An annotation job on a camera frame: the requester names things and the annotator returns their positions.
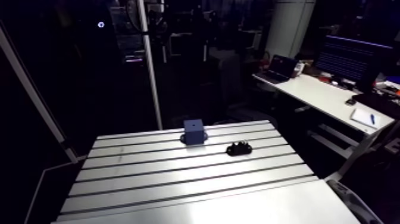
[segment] metal frame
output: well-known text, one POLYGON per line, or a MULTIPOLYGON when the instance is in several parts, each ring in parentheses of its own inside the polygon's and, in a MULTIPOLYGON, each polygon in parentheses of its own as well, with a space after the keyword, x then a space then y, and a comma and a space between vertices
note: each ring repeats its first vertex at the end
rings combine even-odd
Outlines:
POLYGON ((9 41, 7 32, 5 32, 4 25, 2 23, 0 23, 0 46, 3 49, 4 54, 6 55, 8 61, 14 69, 25 91, 28 93, 29 98, 32 100, 40 116, 42 116, 42 118, 44 119, 47 127, 49 127, 50 131, 57 139, 58 143, 61 144, 71 162, 77 163, 78 160, 74 150, 71 147, 65 147, 65 136, 62 130, 56 124, 55 119, 51 115, 50 110, 45 105, 45 102, 40 96, 39 91, 36 89, 35 84, 30 80, 26 69, 18 59, 19 57, 13 48, 13 44, 11 43, 11 41, 9 41))
POLYGON ((151 92, 153 95, 153 103, 155 109, 155 116, 157 118, 157 126, 159 130, 163 129, 163 123, 161 120, 161 112, 160 112, 160 105, 158 103, 158 94, 157 94, 157 85, 155 83, 155 75, 154 75, 154 66, 153 66, 153 56, 151 54, 151 46, 150 46, 150 38, 147 28, 147 17, 146 17, 146 10, 145 10, 145 3, 143 0, 138 0, 138 7, 139 7, 139 16, 140 16, 140 23, 142 24, 142 31, 143 34, 143 42, 145 44, 145 51, 146 51, 146 59, 147 59, 147 68, 149 70, 149 77, 150 77, 150 85, 151 85, 151 92))

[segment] blue pen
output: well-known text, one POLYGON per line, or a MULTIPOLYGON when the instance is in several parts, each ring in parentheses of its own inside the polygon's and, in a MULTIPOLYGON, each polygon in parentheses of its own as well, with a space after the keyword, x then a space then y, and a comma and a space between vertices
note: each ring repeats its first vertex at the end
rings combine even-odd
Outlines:
POLYGON ((375 125, 375 117, 373 114, 371 114, 371 121, 372 121, 372 124, 375 125))

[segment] monitor screen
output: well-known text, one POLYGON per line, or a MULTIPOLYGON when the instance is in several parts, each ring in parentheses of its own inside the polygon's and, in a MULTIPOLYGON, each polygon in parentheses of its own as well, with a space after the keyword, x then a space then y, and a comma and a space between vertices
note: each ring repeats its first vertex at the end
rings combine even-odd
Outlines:
POLYGON ((371 86, 393 48, 338 36, 326 36, 314 66, 334 76, 371 86))
POLYGON ((297 60, 286 58, 279 55, 274 55, 269 67, 270 71, 282 74, 286 77, 291 77, 297 65, 297 60))

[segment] white pillar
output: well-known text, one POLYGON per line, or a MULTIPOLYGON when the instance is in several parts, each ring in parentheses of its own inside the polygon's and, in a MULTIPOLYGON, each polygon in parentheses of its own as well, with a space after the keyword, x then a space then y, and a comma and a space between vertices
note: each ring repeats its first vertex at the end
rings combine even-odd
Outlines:
POLYGON ((316 0, 278 0, 265 48, 271 55, 294 57, 303 43, 316 0))

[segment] notepad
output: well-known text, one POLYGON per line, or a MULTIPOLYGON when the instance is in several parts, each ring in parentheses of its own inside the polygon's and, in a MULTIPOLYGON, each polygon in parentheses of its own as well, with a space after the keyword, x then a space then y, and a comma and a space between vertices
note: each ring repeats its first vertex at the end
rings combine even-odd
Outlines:
POLYGON ((380 116, 371 114, 362 109, 355 109, 353 111, 353 113, 351 114, 350 119, 354 120, 356 122, 362 123, 363 125, 366 125, 368 127, 375 128, 375 129, 378 129, 379 122, 380 122, 380 116))

